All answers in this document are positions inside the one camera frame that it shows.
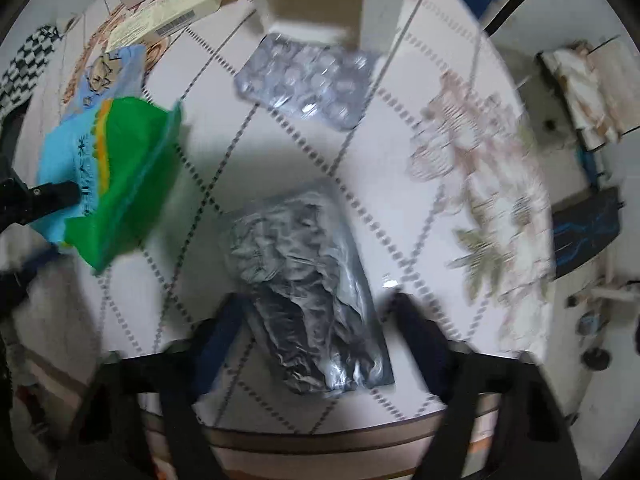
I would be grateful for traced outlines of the blue green rice bag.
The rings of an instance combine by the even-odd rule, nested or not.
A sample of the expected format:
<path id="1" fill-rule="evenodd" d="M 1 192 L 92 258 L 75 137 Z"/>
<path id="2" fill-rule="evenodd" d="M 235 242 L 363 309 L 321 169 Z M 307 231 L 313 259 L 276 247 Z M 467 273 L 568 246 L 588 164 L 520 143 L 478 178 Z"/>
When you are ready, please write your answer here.
<path id="1" fill-rule="evenodd" d="M 106 99 L 46 135 L 37 183 L 78 186 L 79 202 L 30 226 L 71 247 L 97 274 L 138 246 L 174 187 L 182 107 L 169 110 L 124 96 Z"/>

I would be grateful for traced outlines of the checkered black white cloth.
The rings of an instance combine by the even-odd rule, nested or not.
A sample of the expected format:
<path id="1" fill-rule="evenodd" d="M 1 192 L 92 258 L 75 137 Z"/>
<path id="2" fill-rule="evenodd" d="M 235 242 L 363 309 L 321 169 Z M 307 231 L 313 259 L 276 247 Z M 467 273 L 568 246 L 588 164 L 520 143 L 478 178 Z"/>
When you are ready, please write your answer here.
<path id="1" fill-rule="evenodd" d="M 38 78 L 61 39 L 62 35 L 55 25 L 42 25 L 17 50 L 1 76 L 1 120 L 32 97 Z"/>

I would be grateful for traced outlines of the blue cartoon snack wrapper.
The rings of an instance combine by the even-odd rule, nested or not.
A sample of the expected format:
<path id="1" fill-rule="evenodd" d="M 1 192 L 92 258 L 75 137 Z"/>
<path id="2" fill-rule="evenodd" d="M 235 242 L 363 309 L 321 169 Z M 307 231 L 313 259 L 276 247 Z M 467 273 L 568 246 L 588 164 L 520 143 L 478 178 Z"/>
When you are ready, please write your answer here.
<path id="1" fill-rule="evenodd" d="M 107 99 L 141 96 L 145 57 L 143 44 L 99 55 L 80 76 L 62 121 L 91 110 Z"/>

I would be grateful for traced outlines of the black blue workout bench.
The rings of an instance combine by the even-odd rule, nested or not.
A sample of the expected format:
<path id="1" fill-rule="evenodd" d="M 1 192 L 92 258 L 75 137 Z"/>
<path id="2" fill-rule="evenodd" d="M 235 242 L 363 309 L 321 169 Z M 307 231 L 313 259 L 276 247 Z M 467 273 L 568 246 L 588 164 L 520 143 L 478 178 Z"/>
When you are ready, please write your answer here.
<path id="1" fill-rule="evenodd" d="M 552 214 L 555 278 L 599 255 L 620 235 L 623 206 L 620 190 L 612 186 Z"/>

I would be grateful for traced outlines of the cream medicine box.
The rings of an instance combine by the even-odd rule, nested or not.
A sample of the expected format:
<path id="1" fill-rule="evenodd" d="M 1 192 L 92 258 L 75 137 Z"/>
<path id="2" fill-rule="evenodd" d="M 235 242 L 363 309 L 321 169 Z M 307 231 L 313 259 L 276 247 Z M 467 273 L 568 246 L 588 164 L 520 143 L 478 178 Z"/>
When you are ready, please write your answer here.
<path id="1" fill-rule="evenodd" d="M 105 51 L 154 46 L 181 27 L 217 12 L 222 0 L 151 0 L 128 14 L 108 36 Z"/>

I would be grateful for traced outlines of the crumpled silver foil bag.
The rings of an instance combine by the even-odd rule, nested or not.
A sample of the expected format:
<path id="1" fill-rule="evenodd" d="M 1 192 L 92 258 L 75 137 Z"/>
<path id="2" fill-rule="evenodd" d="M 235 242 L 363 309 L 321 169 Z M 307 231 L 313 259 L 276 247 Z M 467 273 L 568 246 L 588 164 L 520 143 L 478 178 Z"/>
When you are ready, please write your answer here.
<path id="1" fill-rule="evenodd" d="M 339 396 L 394 383 L 357 243 L 329 180 L 228 212 L 216 234 L 247 298 L 250 329 L 292 392 Z"/>

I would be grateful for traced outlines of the floral tablecloth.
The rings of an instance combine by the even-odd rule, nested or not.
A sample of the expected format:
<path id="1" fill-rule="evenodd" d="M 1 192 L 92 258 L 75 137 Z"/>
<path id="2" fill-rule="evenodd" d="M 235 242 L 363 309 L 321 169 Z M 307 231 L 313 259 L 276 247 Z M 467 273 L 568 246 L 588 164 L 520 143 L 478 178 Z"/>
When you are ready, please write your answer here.
<path id="1" fill-rule="evenodd" d="M 378 310 L 400 288 L 456 341 L 543 358 L 548 194 L 512 79 L 463 2 L 405 0 L 350 131 L 236 94 L 263 36 L 256 0 L 236 0 L 170 37 L 142 94 L 182 107 L 176 184 L 149 237 L 104 272 L 69 256 L 36 279 L 16 327 L 44 382 L 77 392 L 105 353 L 188 336 L 233 288 L 227 214 L 316 188 L 347 217 Z"/>

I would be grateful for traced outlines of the silver pill blister pack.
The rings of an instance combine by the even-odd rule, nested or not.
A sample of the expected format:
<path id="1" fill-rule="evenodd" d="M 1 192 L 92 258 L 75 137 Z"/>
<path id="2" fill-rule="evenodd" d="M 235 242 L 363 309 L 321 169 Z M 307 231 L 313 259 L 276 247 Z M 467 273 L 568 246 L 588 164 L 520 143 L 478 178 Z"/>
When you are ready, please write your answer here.
<path id="1" fill-rule="evenodd" d="M 346 131 L 364 112 L 376 62 L 370 51 L 269 34 L 234 76 L 234 86 L 242 98 L 276 112 Z"/>

